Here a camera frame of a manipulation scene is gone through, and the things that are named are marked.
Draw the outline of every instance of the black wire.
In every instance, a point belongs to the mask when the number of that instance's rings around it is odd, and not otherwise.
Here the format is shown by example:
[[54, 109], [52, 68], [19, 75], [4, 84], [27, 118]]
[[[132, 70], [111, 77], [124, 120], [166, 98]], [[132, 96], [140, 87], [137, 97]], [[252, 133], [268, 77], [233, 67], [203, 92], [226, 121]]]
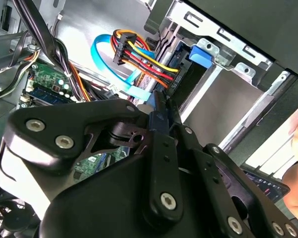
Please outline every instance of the black wire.
[[45, 55], [57, 67], [61, 67], [55, 56], [55, 42], [53, 37], [34, 2], [30, 0], [12, 0], [12, 2], [31, 36]]
[[11, 63], [8, 66], [9, 68], [15, 66], [18, 63], [18, 60], [21, 57], [21, 52], [22, 52], [23, 47], [24, 47], [25, 39], [28, 37], [28, 35], [29, 35], [29, 32], [25, 31], [23, 33], [22, 37], [19, 39], [18, 44], [15, 47]]
[[57, 19], [55, 24], [54, 24], [54, 27], [53, 27], [53, 36], [56, 37], [56, 34], [57, 34], [57, 27], [59, 25], [61, 20]]
[[0, 96], [4, 95], [5, 93], [9, 92], [12, 88], [14, 88], [14, 86], [16, 85], [16, 83], [18, 82], [19, 76], [22, 72], [22, 70], [24, 68], [26, 68], [29, 64], [31, 64], [31, 62], [26, 62], [22, 65], [20, 65], [20, 67], [17, 69], [16, 74], [14, 76], [14, 79], [12, 80], [12, 82], [0, 92]]
[[71, 83], [71, 86], [73, 88], [73, 91], [74, 91], [74, 95], [75, 97], [78, 97], [79, 99], [83, 100], [84, 99], [84, 96], [82, 95], [82, 92], [79, 90], [79, 85], [78, 85], [78, 79], [75, 78], [75, 74], [74, 72], [72, 72], [72, 69], [70, 67], [70, 64], [69, 64], [69, 60], [68, 60], [68, 51], [64, 45], [64, 43], [55, 38], [57, 44], [59, 45], [58, 49], [59, 49], [59, 52], [57, 52], [57, 54], [60, 56], [60, 60], [61, 60], [61, 64], [63, 65], [63, 68], [65, 70], [65, 73], [70, 75], [72, 74], [71, 77], [68, 77], [70, 83]]

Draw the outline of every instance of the black mount arm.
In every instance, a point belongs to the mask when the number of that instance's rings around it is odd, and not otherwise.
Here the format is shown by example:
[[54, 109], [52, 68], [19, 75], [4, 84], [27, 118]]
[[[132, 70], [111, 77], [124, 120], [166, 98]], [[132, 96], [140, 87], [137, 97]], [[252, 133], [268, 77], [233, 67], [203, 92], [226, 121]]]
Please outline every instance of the black mount arm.
[[[121, 99], [11, 115], [0, 164], [9, 150], [39, 168], [41, 177], [63, 177], [77, 161], [118, 146], [133, 152], [59, 194], [40, 237], [298, 237], [296, 227], [225, 152], [199, 144], [171, 100], [154, 92], [148, 104], [154, 108], [149, 115]], [[29, 130], [31, 119], [44, 129]], [[73, 140], [71, 148], [56, 144], [61, 135]]]

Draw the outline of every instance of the yellow wire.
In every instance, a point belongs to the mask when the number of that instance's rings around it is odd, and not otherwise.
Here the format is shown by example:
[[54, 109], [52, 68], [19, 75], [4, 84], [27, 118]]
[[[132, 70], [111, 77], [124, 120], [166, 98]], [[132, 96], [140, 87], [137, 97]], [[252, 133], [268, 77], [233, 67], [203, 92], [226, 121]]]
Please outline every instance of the yellow wire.
[[140, 35], [138, 35], [136, 32], [134, 31], [131, 31], [131, 30], [119, 30], [117, 31], [117, 36], [121, 37], [121, 33], [125, 33], [125, 32], [128, 32], [128, 33], [133, 33], [133, 34], [136, 34], [140, 39], [142, 39], [142, 41], [144, 42], [145, 46], [150, 49], [149, 45], [146, 43], [146, 41], [144, 40], [144, 38], [142, 38]]
[[169, 72], [179, 72], [178, 69], [176, 69], [176, 68], [169, 68], [167, 66], [164, 66], [163, 64], [160, 64], [159, 62], [157, 62], [154, 59], [150, 58], [149, 56], [145, 55], [140, 50], [138, 50], [137, 47], [133, 43], [131, 43], [130, 41], [128, 41], [128, 44], [134, 49], [134, 51], [136, 51], [142, 57], [148, 59], [150, 62], [153, 62], [153, 63], [159, 65], [161, 68], [163, 68], [163, 69], [165, 69], [165, 70], [167, 70]]
[[162, 82], [160, 79], [158, 79], [157, 77], [153, 76], [151, 73], [146, 72], [145, 70], [143, 70], [142, 68], [138, 67], [136, 64], [134, 64], [133, 62], [127, 61], [125, 59], [122, 60], [122, 62], [130, 64], [134, 67], [136, 67], [137, 69], [139, 69], [142, 73], [148, 75], [150, 78], [153, 78], [155, 81], [157, 81], [158, 83], [160, 83], [163, 87], [168, 88], [168, 85], [166, 85], [164, 82]]

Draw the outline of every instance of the orange wire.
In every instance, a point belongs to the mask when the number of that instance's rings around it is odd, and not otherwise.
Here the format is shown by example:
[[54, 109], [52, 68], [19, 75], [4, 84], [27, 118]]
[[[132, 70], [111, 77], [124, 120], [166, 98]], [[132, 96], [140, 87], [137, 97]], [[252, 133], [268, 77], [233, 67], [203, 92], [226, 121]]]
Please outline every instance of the orange wire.
[[125, 60], [125, 59], [123, 59], [122, 62], [131, 64], [132, 66], [134, 66], [134, 67], [136, 67], [137, 69], [139, 69], [142, 73], [148, 75], [149, 77], [153, 78], [155, 81], [157, 81], [158, 83], [160, 83], [163, 87], [168, 88], [168, 86], [167, 86], [164, 82], [162, 82], [162, 81], [161, 81], [160, 79], [158, 79], [157, 77], [153, 76], [151, 73], [148, 73], [148, 72], [146, 72], [145, 70], [143, 70], [142, 68], [138, 67], [136, 64], [134, 64], [134, 63], [132, 63], [132, 62], [129, 62], [129, 61]]
[[88, 93], [86, 92], [86, 90], [85, 90], [85, 88], [84, 88], [84, 86], [83, 86], [83, 83], [82, 83], [82, 81], [81, 81], [81, 78], [80, 78], [80, 76], [78, 75], [78, 71], [76, 70], [76, 68], [73, 66], [73, 64], [72, 64], [71, 62], [70, 62], [70, 66], [71, 66], [72, 70], [74, 71], [75, 75], [77, 76], [78, 84], [79, 84], [80, 88], [81, 88], [82, 91], [83, 91], [83, 94], [84, 94], [85, 99], [86, 99], [88, 102], [90, 102], [91, 99], [90, 99]]
[[25, 61], [28, 61], [30, 59], [32, 59], [33, 55], [29, 56], [28, 58], [24, 59]]

